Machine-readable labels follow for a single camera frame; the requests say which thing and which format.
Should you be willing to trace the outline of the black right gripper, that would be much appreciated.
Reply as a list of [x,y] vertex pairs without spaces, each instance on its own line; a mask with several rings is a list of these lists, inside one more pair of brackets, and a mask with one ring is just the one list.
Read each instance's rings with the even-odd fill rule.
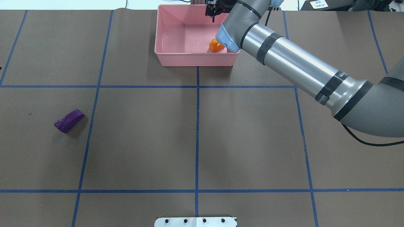
[[214,23],[215,16],[231,12],[235,5],[235,0],[205,0],[205,4],[205,16],[212,17],[212,23]]

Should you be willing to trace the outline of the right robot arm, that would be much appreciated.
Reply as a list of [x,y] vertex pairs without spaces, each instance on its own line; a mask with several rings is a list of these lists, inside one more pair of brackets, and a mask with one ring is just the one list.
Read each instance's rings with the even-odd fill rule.
[[206,0],[206,13],[228,17],[216,40],[233,53],[244,50],[292,82],[349,128],[380,137],[403,137],[403,60],[378,83],[356,80],[260,24],[281,0]]

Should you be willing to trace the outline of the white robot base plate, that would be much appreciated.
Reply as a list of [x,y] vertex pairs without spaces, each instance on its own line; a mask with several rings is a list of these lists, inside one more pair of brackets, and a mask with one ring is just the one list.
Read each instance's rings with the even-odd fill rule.
[[235,217],[165,217],[157,218],[155,227],[237,227]]

